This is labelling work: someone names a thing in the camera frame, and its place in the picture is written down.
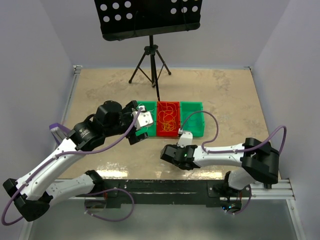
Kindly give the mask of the green bin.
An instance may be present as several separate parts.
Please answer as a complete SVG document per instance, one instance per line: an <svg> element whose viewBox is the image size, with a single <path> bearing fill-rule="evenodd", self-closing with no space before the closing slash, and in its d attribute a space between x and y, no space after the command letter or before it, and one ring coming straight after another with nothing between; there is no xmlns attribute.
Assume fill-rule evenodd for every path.
<svg viewBox="0 0 320 240"><path fill-rule="evenodd" d="M189 119L183 125L184 131L192 132L194 138L201 138L204 136L205 131L205 117L204 113L196 113L191 116L192 113L203 110L202 102L194 101L181 101L180 102L180 121L181 125L185 122L187 117Z"/></svg>
<svg viewBox="0 0 320 240"><path fill-rule="evenodd" d="M137 101L139 106L145 106L146 110L151 113L152 119L153 119L153 125L149 127L143 127L139 131L136 132L136 135L140 135L143 133L147 133L149 137L155 137L156 136L156 127L157 127L157 121L156 121L156 114L157 114L157 102L156 101Z"/></svg>

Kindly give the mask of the red bin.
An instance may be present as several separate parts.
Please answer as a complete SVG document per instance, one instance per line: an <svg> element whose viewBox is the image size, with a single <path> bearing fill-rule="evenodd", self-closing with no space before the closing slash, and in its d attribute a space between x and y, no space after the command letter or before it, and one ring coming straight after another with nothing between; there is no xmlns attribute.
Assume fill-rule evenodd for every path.
<svg viewBox="0 0 320 240"><path fill-rule="evenodd" d="M180 103L178 101L158 101L156 112L156 136L177 137L181 126Z"/></svg>

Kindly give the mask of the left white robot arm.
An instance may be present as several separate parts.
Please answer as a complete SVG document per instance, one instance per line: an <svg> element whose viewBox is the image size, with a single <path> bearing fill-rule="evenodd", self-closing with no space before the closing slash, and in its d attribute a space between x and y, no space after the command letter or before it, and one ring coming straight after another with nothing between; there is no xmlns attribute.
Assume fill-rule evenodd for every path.
<svg viewBox="0 0 320 240"><path fill-rule="evenodd" d="M10 200L3 210L1 222L14 204L21 218L32 222L43 216L50 207L79 195L99 196L105 182L95 170L81 176L56 183L57 177L86 155L107 151L124 138L134 145L148 138L147 133L137 135L141 128L153 125L152 114L144 105L132 100L125 107L112 100L105 101L84 121L76 124L59 146L26 175L9 178L3 187Z"/></svg>

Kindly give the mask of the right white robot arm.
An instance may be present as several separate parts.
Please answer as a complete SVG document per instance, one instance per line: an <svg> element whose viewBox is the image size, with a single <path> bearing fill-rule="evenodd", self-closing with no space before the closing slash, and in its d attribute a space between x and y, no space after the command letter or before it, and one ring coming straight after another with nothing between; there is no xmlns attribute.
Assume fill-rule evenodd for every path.
<svg viewBox="0 0 320 240"><path fill-rule="evenodd" d="M167 144L160 152L160 159L181 170L193 170L208 166L234 166L227 172L219 191L233 197L255 182L267 188L278 183L280 152L270 142L249 137L244 143L224 147Z"/></svg>

